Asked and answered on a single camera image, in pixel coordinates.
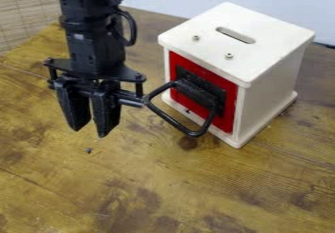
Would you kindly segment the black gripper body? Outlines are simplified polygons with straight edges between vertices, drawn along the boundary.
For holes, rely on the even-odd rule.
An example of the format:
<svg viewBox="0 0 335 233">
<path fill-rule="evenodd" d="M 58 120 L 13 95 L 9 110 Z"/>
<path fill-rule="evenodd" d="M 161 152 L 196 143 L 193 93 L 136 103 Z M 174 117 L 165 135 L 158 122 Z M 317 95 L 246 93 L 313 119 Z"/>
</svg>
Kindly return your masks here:
<svg viewBox="0 0 335 233">
<path fill-rule="evenodd" d="M 125 42 L 113 31 L 65 30 L 66 58 L 47 58 L 49 87 L 58 78 L 69 80 L 77 91 L 90 98 L 96 91 L 114 97 L 118 105 L 136 108 L 142 103 L 145 75 L 125 66 Z"/>
</svg>

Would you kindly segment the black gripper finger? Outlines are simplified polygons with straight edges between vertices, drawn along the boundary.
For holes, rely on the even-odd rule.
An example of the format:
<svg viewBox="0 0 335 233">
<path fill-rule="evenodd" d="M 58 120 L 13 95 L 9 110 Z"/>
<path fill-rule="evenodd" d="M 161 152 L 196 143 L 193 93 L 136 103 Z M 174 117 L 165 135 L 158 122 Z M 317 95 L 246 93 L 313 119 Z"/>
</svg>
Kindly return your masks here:
<svg viewBox="0 0 335 233">
<path fill-rule="evenodd" d="M 102 138 L 120 122 L 121 107 L 116 103 L 114 97 L 102 91 L 93 93 L 90 101 L 97 134 Z"/>
<path fill-rule="evenodd" d="M 74 131 L 78 131 L 92 119 L 89 98 L 77 91 L 74 84 L 64 78 L 54 81 L 54 91 L 66 123 Z"/>
</svg>

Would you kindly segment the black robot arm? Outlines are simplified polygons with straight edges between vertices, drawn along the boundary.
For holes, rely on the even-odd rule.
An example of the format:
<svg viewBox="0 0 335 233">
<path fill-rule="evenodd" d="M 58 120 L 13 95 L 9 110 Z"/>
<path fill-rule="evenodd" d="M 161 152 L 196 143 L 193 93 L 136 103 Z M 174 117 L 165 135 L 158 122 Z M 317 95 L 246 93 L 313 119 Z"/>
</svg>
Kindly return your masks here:
<svg viewBox="0 0 335 233">
<path fill-rule="evenodd" d="M 69 127 L 89 122 L 104 137 L 120 121 L 124 105 L 142 105 L 142 73 L 125 66 L 125 48 L 136 43 L 137 25 L 118 8 L 122 0 L 58 0 L 59 25 L 69 57 L 46 59 L 49 88 Z"/>
</svg>

